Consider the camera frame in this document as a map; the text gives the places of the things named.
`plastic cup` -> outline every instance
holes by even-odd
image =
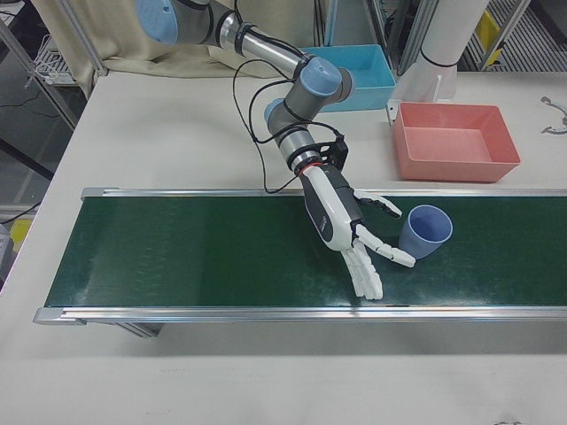
[[[452,234],[453,223],[444,211],[433,205],[419,205],[409,212],[398,246],[415,259],[422,259],[437,250]]]

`blue tray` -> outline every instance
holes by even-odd
[[[396,81],[379,45],[311,47],[303,50],[327,59],[334,66],[348,69],[353,76],[354,89],[351,96],[339,104],[325,106],[323,112],[386,107]]]

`conveyor belt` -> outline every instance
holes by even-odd
[[[567,197],[395,197],[441,207],[452,239],[409,269],[377,255],[384,299],[354,295],[302,197],[88,197],[46,307],[567,305]],[[363,208],[396,244],[403,220]]]

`pink tray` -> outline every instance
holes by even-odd
[[[393,135],[404,179],[497,182],[520,164],[496,106],[402,103]]]

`white table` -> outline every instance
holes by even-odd
[[[239,92],[261,83],[243,80]],[[151,341],[103,325],[31,322],[84,187],[260,186],[229,87],[223,79],[100,79],[0,293],[3,421],[563,423],[562,322],[168,325]],[[460,188],[565,187],[567,140],[540,134],[559,120],[544,95],[565,101],[567,76],[460,76],[455,101],[500,106],[524,161],[495,185]],[[454,187],[400,181],[384,111],[322,119],[347,135],[345,176],[354,187]],[[275,186],[289,171],[274,146],[264,151]]]

